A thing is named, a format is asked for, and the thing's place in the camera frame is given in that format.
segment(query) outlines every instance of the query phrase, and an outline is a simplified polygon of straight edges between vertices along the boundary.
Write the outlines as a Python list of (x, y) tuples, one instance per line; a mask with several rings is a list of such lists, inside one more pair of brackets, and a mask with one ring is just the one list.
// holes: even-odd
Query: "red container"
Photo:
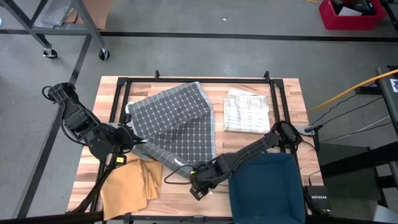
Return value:
[(370, 0), (376, 14), (373, 16), (338, 16), (331, 0), (323, 0), (319, 7), (323, 24), (328, 30), (371, 30), (382, 21), (386, 12), (379, 0)]

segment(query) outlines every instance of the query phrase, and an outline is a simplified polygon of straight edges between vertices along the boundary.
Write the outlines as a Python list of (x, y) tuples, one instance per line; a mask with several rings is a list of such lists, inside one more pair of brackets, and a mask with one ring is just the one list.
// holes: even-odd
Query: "blue fabric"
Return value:
[(299, 170), (290, 154), (261, 153), (229, 179), (234, 222), (305, 223)]

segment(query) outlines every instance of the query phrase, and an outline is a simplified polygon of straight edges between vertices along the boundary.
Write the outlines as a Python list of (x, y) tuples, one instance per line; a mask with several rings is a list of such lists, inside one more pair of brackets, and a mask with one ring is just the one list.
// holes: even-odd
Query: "butcher block tabletop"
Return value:
[[(107, 123), (111, 114), (116, 84), (119, 77), (103, 76), (99, 84), (95, 104), (94, 114)], [(285, 94), (289, 107), (290, 121), (292, 124), (308, 125), (307, 112), (304, 105), (303, 95), (298, 78), (283, 78)], [(132, 82), (129, 91), (128, 101), (138, 102), (148, 96), (158, 94), (169, 88), (181, 85), (182, 83), (170, 82)], [(224, 119), (224, 98), (228, 90), (235, 88), (246, 90), (258, 95), (267, 97), (269, 104), (270, 125), (275, 123), (274, 109), (272, 107), (271, 91), (268, 84), (264, 83), (201, 83), (202, 88), (213, 104), (215, 113), (215, 132), (216, 132), (216, 153), (217, 155), (226, 152), (236, 152), (248, 144), (258, 140), (261, 134), (246, 134), (225, 132), (223, 127)], [(116, 111), (115, 121), (118, 121), (123, 100), (124, 87), (122, 87)], [(283, 108), (280, 100), (280, 94), (277, 89), (277, 101), (279, 104), (280, 117), (283, 118)], [(313, 144), (310, 137), (303, 137), (304, 141)], [(279, 152), (279, 148), (268, 150), (269, 152)], [(319, 171), (317, 154), (312, 146), (300, 144), (297, 150), (298, 163), (302, 176), (303, 185), (308, 185), (308, 176)], [(80, 163), (76, 173), (76, 180), (73, 184), (72, 195), (69, 200), (68, 210), (73, 210), (87, 196), (88, 192), (94, 186), (100, 162), (90, 154), (87, 147), (83, 148)], [(166, 177), (171, 171), (164, 167), (162, 178)], [(171, 182), (186, 181), (179, 175), (172, 176)], [(311, 176), (312, 185), (323, 185), (321, 173), (318, 172)], [(147, 208), (134, 212), (133, 215), (145, 216), (207, 216), (207, 217), (231, 217), (231, 208), (229, 206), (228, 182), (223, 182), (212, 194), (208, 194), (200, 201), (197, 201), (190, 193), (190, 185), (169, 185), (162, 183), (158, 199), (150, 200)], [(101, 199), (97, 206), (102, 209)]]

